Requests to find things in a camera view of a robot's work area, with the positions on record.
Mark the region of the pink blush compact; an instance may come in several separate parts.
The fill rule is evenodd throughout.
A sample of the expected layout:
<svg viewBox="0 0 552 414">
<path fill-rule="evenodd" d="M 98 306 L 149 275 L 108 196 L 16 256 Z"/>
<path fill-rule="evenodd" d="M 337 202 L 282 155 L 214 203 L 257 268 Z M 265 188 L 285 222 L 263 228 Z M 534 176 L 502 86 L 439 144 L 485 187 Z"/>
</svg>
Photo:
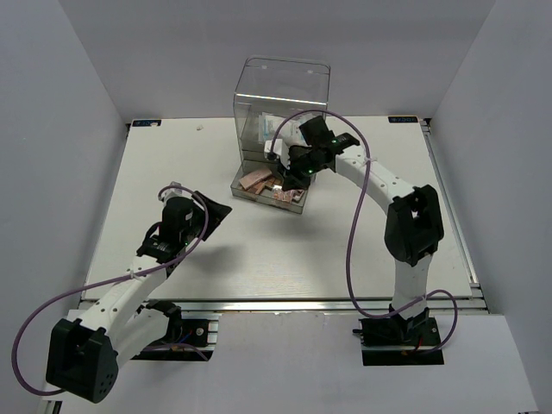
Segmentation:
<svg viewBox="0 0 552 414">
<path fill-rule="evenodd" d="M 271 176 L 272 171 L 269 168 L 264 167 L 247 173 L 239 179 L 239 183 L 244 189 L 247 190 Z"/>
</svg>

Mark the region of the nine-pan pink eyeshadow palette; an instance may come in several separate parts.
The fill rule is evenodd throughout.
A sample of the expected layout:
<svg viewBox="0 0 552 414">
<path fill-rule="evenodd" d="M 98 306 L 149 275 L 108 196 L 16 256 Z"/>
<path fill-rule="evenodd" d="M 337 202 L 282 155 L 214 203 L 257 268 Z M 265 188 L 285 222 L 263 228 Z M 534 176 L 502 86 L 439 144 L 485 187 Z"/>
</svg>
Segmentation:
<svg viewBox="0 0 552 414">
<path fill-rule="evenodd" d="M 281 187 L 274 187 L 273 198 L 284 203 L 299 203 L 304 195 L 304 190 L 283 191 Z"/>
</svg>

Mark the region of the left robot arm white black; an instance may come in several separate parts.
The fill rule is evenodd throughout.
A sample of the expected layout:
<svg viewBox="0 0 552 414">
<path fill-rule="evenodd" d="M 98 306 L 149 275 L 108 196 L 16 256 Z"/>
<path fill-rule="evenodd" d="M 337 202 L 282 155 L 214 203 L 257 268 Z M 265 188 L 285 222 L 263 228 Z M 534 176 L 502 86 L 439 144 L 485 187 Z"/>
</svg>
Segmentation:
<svg viewBox="0 0 552 414">
<path fill-rule="evenodd" d="M 167 187 L 159 199 L 161 219 L 144 235 L 128 279 L 113 284 L 73 320 L 61 319 L 54 325 L 48 384 L 99 403 L 126 362 L 147 348 L 171 349 L 181 343 L 185 336 L 181 309 L 150 295 L 232 209 L 177 185 Z"/>
</svg>

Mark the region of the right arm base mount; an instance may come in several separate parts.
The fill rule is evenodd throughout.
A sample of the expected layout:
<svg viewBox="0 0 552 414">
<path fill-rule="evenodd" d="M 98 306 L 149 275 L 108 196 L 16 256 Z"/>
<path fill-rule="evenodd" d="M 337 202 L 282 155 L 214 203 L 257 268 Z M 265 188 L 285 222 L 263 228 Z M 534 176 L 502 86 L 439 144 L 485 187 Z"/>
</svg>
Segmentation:
<svg viewBox="0 0 552 414">
<path fill-rule="evenodd" d="M 441 336 L 434 317 L 404 334 L 391 318 L 365 318 L 352 330 L 365 367 L 442 366 Z"/>
</svg>

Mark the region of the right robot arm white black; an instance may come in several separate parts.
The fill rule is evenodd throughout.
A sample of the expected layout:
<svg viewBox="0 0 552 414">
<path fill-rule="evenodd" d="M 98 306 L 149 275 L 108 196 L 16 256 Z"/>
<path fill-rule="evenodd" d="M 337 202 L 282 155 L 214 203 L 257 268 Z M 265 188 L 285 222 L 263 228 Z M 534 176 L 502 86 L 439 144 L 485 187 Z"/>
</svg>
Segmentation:
<svg viewBox="0 0 552 414">
<path fill-rule="evenodd" d="M 389 322 L 391 337 L 407 344 L 418 337 L 429 317 L 427 280 L 430 263 L 444 237 L 437 191 L 431 185 L 414 186 L 373 158 L 367 139 L 357 127 L 336 135 L 323 116 L 300 125 L 304 145 L 287 145 L 274 135 L 265 155 L 277 160 L 283 188 L 305 190 L 319 172 L 330 170 L 357 185 L 360 196 L 353 220 L 360 218 L 365 198 L 385 213 L 384 243 L 394 259 L 392 302 L 382 318 Z"/>
</svg>

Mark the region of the cotton pad pack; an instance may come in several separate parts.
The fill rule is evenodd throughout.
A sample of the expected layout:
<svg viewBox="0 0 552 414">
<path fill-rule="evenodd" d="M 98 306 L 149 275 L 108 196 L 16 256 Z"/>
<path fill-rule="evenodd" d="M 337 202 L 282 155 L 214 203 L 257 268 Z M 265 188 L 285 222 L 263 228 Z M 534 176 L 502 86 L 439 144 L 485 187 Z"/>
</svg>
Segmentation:
<svg viewBox="0 0 552 414">
<path fill-rule="evenodd" d="M 282 121 L 280 116 L 262 112 L 258 117 L 258 141 L 261 143 L 270 141 Z"/>
<path fill-rule="evenodd" d="M 288 121 L 280 130 L 279 137 L 289 145 L 306 146 L 306 141 L 300 126 L 315 117 L 313 114 L 303 114 Z"/>
</svg>

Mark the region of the four-pan brown eyeshadow palette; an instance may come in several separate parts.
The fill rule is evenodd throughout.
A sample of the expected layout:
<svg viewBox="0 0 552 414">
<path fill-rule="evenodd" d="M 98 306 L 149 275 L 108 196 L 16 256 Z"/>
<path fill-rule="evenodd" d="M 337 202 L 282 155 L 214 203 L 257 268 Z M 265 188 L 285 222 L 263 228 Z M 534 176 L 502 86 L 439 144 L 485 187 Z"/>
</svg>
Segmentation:
<svg viewBox="0 0 552 414">
<path fill-rule="evenodd" d="M 265 190 L 266 185 L 267 185 L 266 181 L 260 181 L 250 186 L 249 188 L 247 188 L 246 192 L 254 195 L 260 195 Z"/>
</svg>

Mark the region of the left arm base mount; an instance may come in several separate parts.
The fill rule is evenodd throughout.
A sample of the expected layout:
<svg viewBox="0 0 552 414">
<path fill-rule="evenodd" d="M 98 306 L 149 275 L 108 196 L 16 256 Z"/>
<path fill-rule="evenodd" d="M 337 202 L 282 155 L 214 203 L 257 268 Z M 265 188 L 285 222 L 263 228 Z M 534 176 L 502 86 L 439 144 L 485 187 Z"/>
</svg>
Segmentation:
<svg viewBox="0 0 552 414">
<path fill-rule="evenodd" d="M 153 300 L 145 308 L 158 311 L 168 320 L 166 333 L 134 357 L 136 361 L 209 361 L 214 333 L 209 319 L 184 317 L 182 309 L 169 301 Z"/>
</svg>

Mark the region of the clear acrylic drawer organizer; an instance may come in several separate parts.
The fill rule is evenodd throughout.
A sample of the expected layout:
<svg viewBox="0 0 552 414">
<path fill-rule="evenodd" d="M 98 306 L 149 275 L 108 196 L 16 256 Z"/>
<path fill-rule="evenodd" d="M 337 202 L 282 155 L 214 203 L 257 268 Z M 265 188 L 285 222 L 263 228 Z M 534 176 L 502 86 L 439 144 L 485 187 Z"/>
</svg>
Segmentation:
<svg viewBox="0 0 552 414">
<path fill-rule="evenodd" d="M 316 60 L 253 55 L 234 92 L 241 164 L 232 195 L 301 214 L 306 190 L 284 191 L 285 151 L 306 147 L 299 125 L 328 107 L 330 65 Z"/>
</svg>

